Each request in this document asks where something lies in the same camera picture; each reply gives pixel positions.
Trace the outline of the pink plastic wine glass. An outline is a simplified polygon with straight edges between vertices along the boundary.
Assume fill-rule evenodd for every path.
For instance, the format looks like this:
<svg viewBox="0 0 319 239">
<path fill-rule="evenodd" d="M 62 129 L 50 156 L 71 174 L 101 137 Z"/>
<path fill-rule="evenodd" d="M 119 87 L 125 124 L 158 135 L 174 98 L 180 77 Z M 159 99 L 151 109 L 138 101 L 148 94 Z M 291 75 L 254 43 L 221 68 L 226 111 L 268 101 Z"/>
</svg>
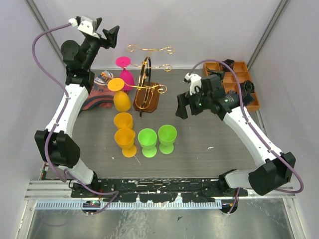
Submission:
<svg viewBox="0 0 319 239">
<path fill-rule="evenodd" d="M 115 63 L 118 67 L 122 68 L 119 78 L 124 81 L 123 91 L 128 93 L 133 89 L 132 86 L 135 85 L 133 74 L 127 69 L 131 64 L 131 59 L 127 56 L 120 56 L 116 59 Z"/>
</svg>

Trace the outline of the yellow plastic wine glass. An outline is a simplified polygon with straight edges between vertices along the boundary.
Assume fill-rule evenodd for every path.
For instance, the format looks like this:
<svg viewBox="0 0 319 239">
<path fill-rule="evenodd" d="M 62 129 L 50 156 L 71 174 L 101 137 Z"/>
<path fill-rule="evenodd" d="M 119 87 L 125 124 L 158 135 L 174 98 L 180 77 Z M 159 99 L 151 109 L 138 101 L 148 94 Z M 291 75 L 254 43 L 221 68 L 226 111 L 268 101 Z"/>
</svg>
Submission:
<svg viewBox="0 0 319 239">
<path fill-rule="evenodd" d="M 113 78 L 108 82 L 110 91 L 115 92 L 113 101 L 117 111 L 126 112 L 131 108 L 131 101 L 127 93 L 122 91 L 125 82 L 121 78 Z"/>
</svg>

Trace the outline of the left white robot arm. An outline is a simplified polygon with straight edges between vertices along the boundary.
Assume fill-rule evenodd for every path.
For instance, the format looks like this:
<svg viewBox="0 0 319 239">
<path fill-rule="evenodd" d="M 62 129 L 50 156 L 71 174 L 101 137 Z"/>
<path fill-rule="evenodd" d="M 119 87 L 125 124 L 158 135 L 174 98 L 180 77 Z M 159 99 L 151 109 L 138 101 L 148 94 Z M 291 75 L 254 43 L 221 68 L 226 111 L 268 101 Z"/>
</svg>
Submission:
<svg viewBox="0 0 319 239">
<path fill-rule="evenodd" d="M 66 65 L 66 81 L 61 84 L 50 73 L 39 68 L 64 92 L 55 115 L 44 130 L 37 130 L 34 136 L 37 147 L 46 162 L 60 181 L 71 177 L 82 186 L 88 197 L 116 197 L 118 192 L 101 192 L 97 174 L 89 169 L 80 158 L 80 148 L 72 139 L 72 132 L 83 103 L 93 87 L 94 73 L 91 65 L 100 48 L 115 48 L 120 27 L 103 30 L 104 37 L 96 32 L 84 33 L 84 41 L 65 41 L 60 48 Z"/>
</svg>

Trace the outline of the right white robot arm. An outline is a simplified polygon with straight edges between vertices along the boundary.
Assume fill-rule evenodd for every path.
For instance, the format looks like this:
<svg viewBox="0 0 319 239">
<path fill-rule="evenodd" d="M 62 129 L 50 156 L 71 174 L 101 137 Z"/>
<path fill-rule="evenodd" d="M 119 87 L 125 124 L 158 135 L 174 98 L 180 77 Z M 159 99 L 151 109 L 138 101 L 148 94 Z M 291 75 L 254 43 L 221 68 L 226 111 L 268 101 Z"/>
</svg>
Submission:
<svg viewBox="0 0 319 239">
<path fill-rule="evenodd" d="M 233 169 L 221 174 L 218 189 L 222 195 L 230 196 L 236 188 L 247 188 L 263 196 L 290 181 L 296 162 L 294 155 L 284 153 L 266 137 L 246 107 L 240 106 L 239 94 L 226 94 L 217 75 L 202 78 L 198 74 L 186 74 L 184 81 L 190 87 L 177 96 L 176 116 L 186 119 L 187 107 L 192 115 L 204 110 L 216 114 L 238 135 L 257 166 L 254 171 Z"/>
</svg>

